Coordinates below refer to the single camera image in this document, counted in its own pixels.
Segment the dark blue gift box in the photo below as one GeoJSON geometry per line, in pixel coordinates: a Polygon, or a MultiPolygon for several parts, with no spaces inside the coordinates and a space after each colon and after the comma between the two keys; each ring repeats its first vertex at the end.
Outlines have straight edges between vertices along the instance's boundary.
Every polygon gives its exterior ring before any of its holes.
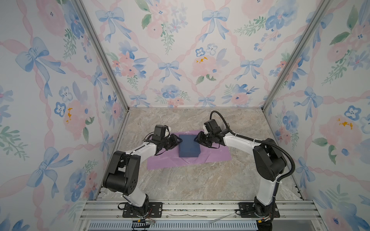
{"type": "Polygon", "coordinates": [[[196,158],[200,155],[201,149],[198,142],[195,141],[196,135],[181,134],[179,136],[182,142],[179,144],[180,158],[196,158]]]}

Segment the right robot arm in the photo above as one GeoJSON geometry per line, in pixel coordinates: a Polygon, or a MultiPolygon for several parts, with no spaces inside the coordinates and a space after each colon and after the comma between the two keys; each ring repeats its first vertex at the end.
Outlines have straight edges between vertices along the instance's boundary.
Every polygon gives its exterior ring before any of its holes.
{"type": "Polygon", "coordinates": [[[216,144],[252,154],[260,184],[251,211],[260,218],[274,216],[277,191],[287,162],[272,139],[257,141],[230,132],[212,134],[201,131],[194,141],[207,148],[215,148],[216,144]]]}

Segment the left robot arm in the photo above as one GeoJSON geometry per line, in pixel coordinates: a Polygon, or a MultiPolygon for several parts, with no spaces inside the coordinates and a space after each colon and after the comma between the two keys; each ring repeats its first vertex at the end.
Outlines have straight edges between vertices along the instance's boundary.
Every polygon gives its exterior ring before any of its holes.
{"type": "Polygon", "coordinates": [[[160,151],[177,147],[183,140],[175,134],[150,137],[131,151],[114,152],[103,179],[103,187],[121,193],[129,205],[147,210],[149,199],[138,187],[140,165],[149,157],[159,156],[160,151]]]}

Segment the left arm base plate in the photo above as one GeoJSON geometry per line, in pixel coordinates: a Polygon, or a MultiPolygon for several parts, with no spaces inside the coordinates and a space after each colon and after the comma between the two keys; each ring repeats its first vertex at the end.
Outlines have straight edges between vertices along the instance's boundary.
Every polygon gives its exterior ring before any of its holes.
{"type": "Polygon", "coordinates": [[[161,218],[162,202],[145,202],[142,207],[135,207],[129,203],[118,204],[123,218],[161,218]]]}

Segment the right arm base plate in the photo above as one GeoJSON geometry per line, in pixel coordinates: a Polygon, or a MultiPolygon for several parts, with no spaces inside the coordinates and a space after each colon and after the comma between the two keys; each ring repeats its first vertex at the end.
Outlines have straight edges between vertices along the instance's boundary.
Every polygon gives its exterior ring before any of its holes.
{"type": "Polygon", "coordinates": [[[274,218],[280,218],[276,203],[265,206],[259,202],[240,202],[238,206],[239,208],[235,210],[235,213],[242,218],[267,219],[271,215],[273,215],[274,218]]]}

